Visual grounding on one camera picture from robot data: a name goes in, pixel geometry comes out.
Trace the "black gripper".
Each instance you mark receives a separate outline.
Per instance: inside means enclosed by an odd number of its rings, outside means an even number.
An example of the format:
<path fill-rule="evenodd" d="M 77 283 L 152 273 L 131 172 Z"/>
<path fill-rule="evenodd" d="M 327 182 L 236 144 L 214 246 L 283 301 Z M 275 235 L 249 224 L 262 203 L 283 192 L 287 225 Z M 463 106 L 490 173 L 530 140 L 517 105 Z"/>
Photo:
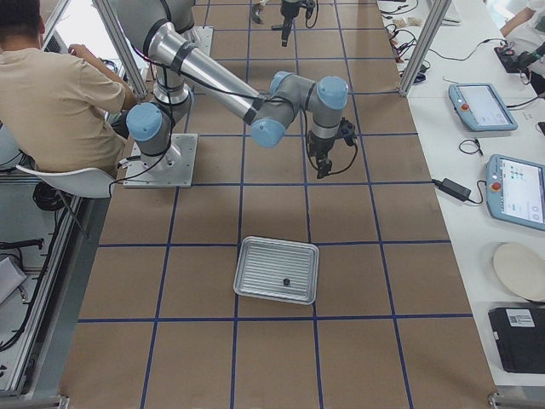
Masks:
<path fill-rule="evenodd" d="M 307 156 L 312 167 L 317 168 L 317 178 L 324 178 L 332 168 L 329 152 L 335 145 L 335 138 L 320 138 L 315 134 L 307 134 Z"/>
<path fill-rule="evenodd" d="M 280 13 L 284 17 L 283 24 L 281 26 L 281 45 L 287 46 L 290 38 L 292 19 L 299 14 L 299 1 L 298 0 L 282 0 Z"/>

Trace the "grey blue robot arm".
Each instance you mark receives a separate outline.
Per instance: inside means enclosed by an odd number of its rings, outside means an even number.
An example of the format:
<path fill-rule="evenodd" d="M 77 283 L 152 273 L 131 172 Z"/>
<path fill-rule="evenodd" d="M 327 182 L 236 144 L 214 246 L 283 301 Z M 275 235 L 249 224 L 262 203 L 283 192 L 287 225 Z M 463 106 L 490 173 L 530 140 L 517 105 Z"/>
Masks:
<path fill-rule="evenodd" d="M 275 147 L 300 112 L 313 115 L 306 135 L 309 161 L 318 178 L 331 175 L 329 151 L 338 140 L 356 144 L 353 125 L 342 117 L 348 86 L 328 76 L 314 82 L 291 72 L 277 72 L 269 94 L 261 95 L 198 49 L 182 33 L 192 24 L 191 5 L 167 1 L 120 1 L 118 22 L 131 45 L 163 73 L 180 74 L 208 90 L 250 128 L 263 147 Z"/>

